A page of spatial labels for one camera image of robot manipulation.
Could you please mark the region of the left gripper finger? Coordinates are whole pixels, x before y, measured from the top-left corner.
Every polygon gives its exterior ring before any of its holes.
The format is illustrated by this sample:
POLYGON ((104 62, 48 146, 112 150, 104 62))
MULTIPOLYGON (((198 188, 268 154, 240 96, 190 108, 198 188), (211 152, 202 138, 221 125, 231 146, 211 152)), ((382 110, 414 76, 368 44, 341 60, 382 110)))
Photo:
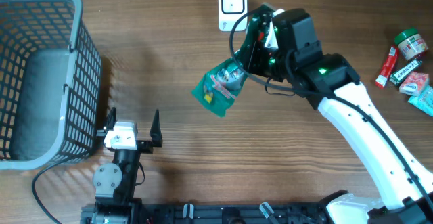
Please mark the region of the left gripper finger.
POLYGON ((116 123, 116 108, 112 107, 104 121, 103 130, 108 131, 114 128, 116 123))
POLYGON ((159 110, 155 111, 154 118, 152 121, 152 126, 150 128, 150 137, 151 142, 154 147, 162 147, 163 138, 162 131, 160 128, 160 112, 159 110))

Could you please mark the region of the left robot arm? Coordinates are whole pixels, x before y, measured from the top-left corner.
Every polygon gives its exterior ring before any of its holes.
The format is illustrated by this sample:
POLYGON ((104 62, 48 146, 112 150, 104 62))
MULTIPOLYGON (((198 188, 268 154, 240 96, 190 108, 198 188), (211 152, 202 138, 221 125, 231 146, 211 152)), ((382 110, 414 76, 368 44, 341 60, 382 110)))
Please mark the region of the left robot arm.
POLYGON ((154 148, 162 147, 160 113, 155 115, 150 128, 150 139, 137 138, 137 124, 133 121, 118 121, 116 108, 106 116, 104 127, 97 131, 97 138, 114 153, 111 163, 98 167, 93 175, 95 204, 83 207, 81 223, 153 223, 152 214, 143 205, 141 198, 134 197, 135 188, 143 182, 137 181, 138 173, 144 172, 140 163, 142 154, 151 154, 154 148))

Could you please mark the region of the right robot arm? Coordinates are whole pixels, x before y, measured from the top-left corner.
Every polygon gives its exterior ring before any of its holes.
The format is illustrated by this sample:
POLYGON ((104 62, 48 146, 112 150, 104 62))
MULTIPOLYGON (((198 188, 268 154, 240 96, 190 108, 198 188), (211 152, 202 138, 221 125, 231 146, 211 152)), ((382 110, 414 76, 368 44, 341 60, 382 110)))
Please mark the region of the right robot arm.
POLYGON ((417 161, 377 111, 359 75, 339 54, 324 54, 303 9, 263 5, 246 14, 244 48, 236 53, 257 83, 305 98, 347 140, 380 198, 349 192, 325 200, 334 223, 431 223, 432 174, 417 161))

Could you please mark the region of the red toothpaste tube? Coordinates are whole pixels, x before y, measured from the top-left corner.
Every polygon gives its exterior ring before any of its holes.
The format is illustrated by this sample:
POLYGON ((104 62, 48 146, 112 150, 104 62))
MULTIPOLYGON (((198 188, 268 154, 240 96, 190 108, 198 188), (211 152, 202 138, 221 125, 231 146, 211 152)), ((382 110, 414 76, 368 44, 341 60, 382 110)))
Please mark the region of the red toothpaste tube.
POLYGON ((377 87, 383 89, 386 86, 386 83, 390 78, 390 75, 394 69, 397 60, 398 60, 398 48, 397 46, 393 45, 390 47, 388 56, 386 57, 385 62, 381 67, 380 73, 377 79, 375 80, 375 85, 377 87))

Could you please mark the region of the red white small packet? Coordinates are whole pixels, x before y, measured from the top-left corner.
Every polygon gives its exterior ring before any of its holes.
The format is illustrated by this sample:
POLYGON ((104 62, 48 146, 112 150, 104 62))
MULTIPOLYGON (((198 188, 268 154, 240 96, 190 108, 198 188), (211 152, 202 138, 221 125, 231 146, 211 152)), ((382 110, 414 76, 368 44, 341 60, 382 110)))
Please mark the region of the red white small packet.
POLYGON ((429 85, 430 76, 426 73, 412 72, 400 85, 399 92, 419 96, 429 85))

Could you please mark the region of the green lid plastic jar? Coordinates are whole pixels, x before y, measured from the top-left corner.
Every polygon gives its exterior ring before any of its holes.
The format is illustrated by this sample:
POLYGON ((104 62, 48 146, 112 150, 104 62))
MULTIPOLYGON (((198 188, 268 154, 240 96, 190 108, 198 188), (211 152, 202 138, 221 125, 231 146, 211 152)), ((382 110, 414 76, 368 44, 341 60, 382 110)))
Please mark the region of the green lid plastic jar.
POLYGON ((399 33, 394 38, 394 43, 408 62, 424 56, 429 50, 427 43, 416 28, 409 28, 399 33))

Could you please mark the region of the green 3M gloves package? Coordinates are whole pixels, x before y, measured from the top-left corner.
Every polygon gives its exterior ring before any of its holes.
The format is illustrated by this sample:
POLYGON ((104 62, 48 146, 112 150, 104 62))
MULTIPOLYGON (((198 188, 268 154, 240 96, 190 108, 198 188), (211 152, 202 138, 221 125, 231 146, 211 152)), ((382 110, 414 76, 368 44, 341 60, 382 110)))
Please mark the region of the green 3M gloves package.
MULTIPOLYGON (((264 4, 255 14, 276 16, 282 12, 282 9, 273 9, 270 5, 264 4)), ((242 48, 242 45, 234 52, 233 57, 207 72, 191 92, 207 110, 219 117, 224 117, 226 110, 234 104, 248 78, 247 73, 249 72, 242 64, 242 56, 246 54, 246 49, 242 48)))

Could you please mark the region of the light green wipes packet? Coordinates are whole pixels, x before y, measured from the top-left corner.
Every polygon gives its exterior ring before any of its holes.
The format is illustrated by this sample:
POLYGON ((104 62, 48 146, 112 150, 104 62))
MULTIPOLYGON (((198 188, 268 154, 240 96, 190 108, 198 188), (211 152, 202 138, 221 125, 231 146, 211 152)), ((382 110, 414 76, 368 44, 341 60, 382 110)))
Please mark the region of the light green wipes packet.
POLYGON ((419 96, 411 96, 408 102, 427 115, 433 116, 433 94, 431 86, 428 85, 419 96))

